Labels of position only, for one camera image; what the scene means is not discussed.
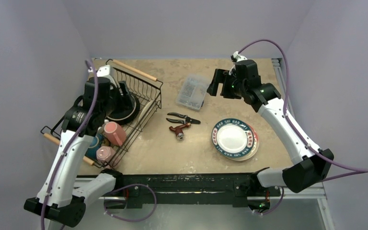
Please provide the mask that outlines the small cream saucer plate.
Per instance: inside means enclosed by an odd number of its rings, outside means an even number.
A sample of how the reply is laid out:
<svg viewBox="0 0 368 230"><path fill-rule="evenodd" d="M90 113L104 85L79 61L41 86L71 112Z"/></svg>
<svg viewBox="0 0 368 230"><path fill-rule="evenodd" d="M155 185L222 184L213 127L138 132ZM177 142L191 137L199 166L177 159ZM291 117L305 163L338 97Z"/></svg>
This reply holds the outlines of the small cream saucer plate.
<svg viewBox="0 0 368 230"><path fill-rule="evenodd" d="M152 101L148 102L143 109L141 110L139 116L138 116L138 122L140 122L142 120L142 118L145 116L146 112L149 110L149 108L152 105Z"/></svg>

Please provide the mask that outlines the pink ceramic mug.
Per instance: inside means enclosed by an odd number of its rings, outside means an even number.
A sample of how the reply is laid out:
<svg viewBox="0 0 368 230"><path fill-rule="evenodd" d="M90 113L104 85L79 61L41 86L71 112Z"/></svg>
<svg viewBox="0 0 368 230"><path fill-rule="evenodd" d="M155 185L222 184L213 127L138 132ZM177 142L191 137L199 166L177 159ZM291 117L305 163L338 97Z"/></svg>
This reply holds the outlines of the pink ceramic mug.
<svg viewBox="0 0 368 230"><path fill-rule="evenodd" d="M104 135L111 144L121 147L127 139L125 130L116 122L108 122L104 125Z"/></svg>

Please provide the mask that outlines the green rimmed plate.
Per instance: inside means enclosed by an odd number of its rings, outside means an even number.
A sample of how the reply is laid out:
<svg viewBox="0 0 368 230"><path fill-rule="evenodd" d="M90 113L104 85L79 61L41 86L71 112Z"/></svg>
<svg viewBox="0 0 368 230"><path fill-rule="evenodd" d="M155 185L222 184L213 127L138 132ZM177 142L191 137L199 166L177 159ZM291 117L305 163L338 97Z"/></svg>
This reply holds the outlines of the green rimmed plate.
<svg viewBox="0 0 368 230"><path fill-rule="evenodd" d="M231 160L245 156L254 144L250 125L235 118L217 122L211 131L211 141L218 153Z"/></svg>

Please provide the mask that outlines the pink faceted ceramic cup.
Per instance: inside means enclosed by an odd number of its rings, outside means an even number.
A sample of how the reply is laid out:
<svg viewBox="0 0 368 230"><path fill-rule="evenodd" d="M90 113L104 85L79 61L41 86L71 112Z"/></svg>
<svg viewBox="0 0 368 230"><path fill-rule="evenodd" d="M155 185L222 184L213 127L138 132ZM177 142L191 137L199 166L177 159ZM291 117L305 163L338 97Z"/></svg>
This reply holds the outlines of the pink faceted ceramic cup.
<svg viewBox="0 0 368 230"><path fill-rule="evenodd" d="M97 161L100 163L108 162L115 155L115 150L110 146L101 146L96 151Z"/></svg>

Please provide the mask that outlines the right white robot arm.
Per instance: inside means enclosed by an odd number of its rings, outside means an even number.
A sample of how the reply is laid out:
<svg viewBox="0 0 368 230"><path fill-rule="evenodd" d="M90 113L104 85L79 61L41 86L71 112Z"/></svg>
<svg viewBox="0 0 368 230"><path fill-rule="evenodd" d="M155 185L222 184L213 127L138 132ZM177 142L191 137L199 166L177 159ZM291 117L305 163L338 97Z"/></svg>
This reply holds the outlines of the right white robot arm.
<svg viewBox="0 0 368 230"><path fill-rule="evenodd" d="M226 99L243 99L274 130L293 163L281 170L264 169L250 181L250 189L261 195L271 186L285 186L294 193L323 181L334 160L330 149L322 149L297 124L287 111L280 92L271 83L262 83L257 63L251 59L237 61L230 70L215 69L207 93Z"/></svg>

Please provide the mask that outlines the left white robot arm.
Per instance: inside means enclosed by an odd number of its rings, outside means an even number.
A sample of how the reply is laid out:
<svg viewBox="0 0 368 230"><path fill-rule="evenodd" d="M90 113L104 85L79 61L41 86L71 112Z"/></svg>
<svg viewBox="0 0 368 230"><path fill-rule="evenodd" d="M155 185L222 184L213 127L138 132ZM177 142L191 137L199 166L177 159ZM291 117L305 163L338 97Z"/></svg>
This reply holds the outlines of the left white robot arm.
<svg viewBox="0 0 368 230"><path fill-rule="evenodd" d="M123 192L122 174L104 169L92 181L74 189L79 168L98 128L115 107L115 85L106 77L86 81L84 94L63 116L60 143L49 175L38 194L26 199L29 212L76 227L86 208L102 195L118 196Z"/></svg>

